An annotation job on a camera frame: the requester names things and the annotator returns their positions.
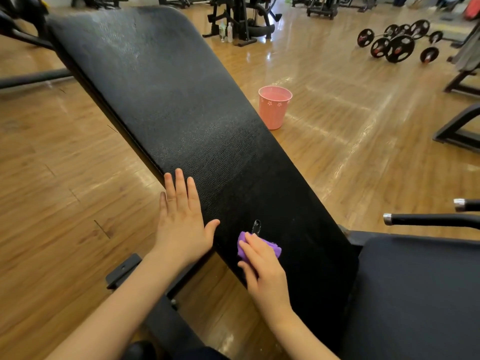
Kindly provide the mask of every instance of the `plastic bottle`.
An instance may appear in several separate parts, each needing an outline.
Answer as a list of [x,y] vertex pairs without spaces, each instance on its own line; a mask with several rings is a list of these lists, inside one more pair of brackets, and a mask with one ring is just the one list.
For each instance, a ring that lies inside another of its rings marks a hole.
[[220,40],[222,41],[222,43],[224,43],[225,42],[225,24],[223,23],[223,20],[218,28],[220,29]]
[[228,27],[226,28],[226,38],[229,43],[233,42],[233,25],[231,22],[228,23]]

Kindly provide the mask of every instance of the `left hand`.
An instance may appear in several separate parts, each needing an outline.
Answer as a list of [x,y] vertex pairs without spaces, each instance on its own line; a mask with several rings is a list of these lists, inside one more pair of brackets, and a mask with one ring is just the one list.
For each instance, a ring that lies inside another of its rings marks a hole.
[[160,218],[151,252],[167,255],[184,267],[200,259],[212,248],[220,220],[212,220],[204,227],[197,188],[191,176],[185,186],[183,171],[177,168],[176,187],[170,173],[166,173],[164,178],[166,194],[160,193]]

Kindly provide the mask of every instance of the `right hand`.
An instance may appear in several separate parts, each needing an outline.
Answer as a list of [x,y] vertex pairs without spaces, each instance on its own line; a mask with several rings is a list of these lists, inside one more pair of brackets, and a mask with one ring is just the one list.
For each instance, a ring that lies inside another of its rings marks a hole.
[[287,276],[273,248],[255,234],[247,232],[245,239],[246,242],[240,241],[239,244],[251,266],[244,261],[240,261],[238,266],[245,273],[248,292],[267,325],[274,327],[293,313]]

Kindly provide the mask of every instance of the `purple cloth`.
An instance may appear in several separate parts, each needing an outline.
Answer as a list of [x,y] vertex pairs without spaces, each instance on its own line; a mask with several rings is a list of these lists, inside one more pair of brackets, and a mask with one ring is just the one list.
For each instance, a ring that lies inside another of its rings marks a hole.
[[[282,254],[282,248],[280,248],[277,244],[273,243],[273,242],[269,242],[267,240],[264,240],[262,238],[260,238],[260,240],[266,242],[268,244],[268,246],[270,246],[273,251],[275,252],[275,256],[277,257],[277,259],[280,257],[280,254]],[[247,255],[245,255],[245,252],[243,251],[243,249],[240,247],[240,242],[244,242],[245,241],[245,232],[242,231],[240,232],[240,236],[238,236],[238,241],[237,241],[237,249],[238,249],[238,256],[246,263],[250,264],[248,258],[247,258]]]

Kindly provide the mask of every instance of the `red bag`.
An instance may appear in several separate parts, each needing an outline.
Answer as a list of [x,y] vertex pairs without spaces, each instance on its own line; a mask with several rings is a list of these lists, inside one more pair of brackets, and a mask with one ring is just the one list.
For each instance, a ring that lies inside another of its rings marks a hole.
[[476,19],[480,14],[480,0],[470,0],[468,6],[463,12],[463,17],[467,20]]

